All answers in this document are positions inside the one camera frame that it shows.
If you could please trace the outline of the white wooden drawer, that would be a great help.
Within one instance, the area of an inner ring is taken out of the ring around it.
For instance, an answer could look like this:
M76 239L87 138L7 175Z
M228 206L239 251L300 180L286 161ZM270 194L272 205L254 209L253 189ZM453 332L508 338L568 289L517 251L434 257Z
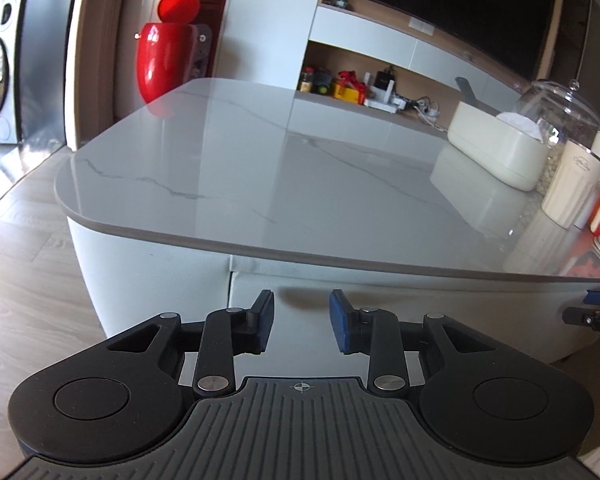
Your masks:
M263 289L274 294L275 318L261 373L355 375L364 360L339 352L329 321L328 297L335 289L358 309L390 311L406 322L442 313L535 359L553 362L594 342L592 330L562 322L562 310L580 304L588 290L600 290L600 280L451 278L230 259L231 306L250 306Z

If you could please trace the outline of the cream ribbed coffee mug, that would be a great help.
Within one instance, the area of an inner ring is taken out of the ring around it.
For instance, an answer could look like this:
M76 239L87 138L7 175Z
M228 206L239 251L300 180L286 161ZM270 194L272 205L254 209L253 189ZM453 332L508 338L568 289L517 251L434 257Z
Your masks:
M542 201L542 211L558 226L570 229L597 185L600 185L600 156L583 144L568 140ZM591 232L599 226L600 203L593 212Z

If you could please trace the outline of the cream tissue box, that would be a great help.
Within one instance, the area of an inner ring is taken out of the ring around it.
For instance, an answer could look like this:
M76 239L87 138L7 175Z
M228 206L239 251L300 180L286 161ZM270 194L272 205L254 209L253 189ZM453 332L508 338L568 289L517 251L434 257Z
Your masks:
M493 177L524 192L539 182L548 154L541 140L464 102L457 105L448 139Z

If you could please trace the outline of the glass jar with lid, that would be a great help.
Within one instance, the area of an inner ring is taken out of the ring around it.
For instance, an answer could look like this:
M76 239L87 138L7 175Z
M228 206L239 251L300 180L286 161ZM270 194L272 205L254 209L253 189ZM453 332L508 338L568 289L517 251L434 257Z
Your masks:
M537 80L517 101L514 111L535 122L542 142L548 147L542 176L535 187L545 195L555 177L568 140L589 148L600 125L600 115L579 96L580 82L573 79L563 86Z

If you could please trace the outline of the white cabinet table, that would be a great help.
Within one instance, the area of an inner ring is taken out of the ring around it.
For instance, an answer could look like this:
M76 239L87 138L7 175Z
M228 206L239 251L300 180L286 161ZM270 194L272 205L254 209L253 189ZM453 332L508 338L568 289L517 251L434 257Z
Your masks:
M265 84L184 84L72 154L55 192L107 335L233 307L234 256L600 280L589 232L556 226L443 134Z

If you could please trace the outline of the black remote control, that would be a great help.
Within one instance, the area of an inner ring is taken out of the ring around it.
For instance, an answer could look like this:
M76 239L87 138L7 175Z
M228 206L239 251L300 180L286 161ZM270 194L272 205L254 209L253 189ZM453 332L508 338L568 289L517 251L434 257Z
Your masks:
M465 77L456 77L455 83L463 96L463 101L470 106L480 107L480 101L477 99L470 82Z

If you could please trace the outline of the yellow red toy truck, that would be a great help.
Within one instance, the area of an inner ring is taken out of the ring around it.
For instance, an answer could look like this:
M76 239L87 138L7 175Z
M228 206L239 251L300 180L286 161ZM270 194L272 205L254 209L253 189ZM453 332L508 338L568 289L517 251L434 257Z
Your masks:
M342 70L335 79L332 96L339 101L363 105L367 98L367 86L358 79L354 70Z

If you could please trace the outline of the red pedal trash bin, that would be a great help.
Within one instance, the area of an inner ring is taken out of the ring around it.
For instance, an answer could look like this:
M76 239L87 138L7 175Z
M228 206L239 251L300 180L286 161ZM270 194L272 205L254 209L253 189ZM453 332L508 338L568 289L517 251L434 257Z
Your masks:
M159 0L158 21L143 26L135 73L138 91L146 104L188 79L197 44L193 20L199 10L200 0Z

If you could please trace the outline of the small spice jar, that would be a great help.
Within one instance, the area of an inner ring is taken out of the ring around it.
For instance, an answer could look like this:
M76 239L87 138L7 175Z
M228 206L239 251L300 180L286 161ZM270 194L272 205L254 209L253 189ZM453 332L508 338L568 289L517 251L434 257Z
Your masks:
M306 68L301 72L298 90L300 92L310 93L313 88L313 81L314 68L311 66L306 66Z

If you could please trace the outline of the white wall shelf unit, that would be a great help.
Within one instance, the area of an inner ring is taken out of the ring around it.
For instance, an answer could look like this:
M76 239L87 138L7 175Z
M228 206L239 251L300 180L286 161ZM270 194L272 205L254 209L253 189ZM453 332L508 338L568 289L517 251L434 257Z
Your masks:
M293 89L303 66L375 73L391 65L404 96L429 96L449 123L468 81L480 105L510 110L530 82L437 28L368 0L226 0L214 76Z

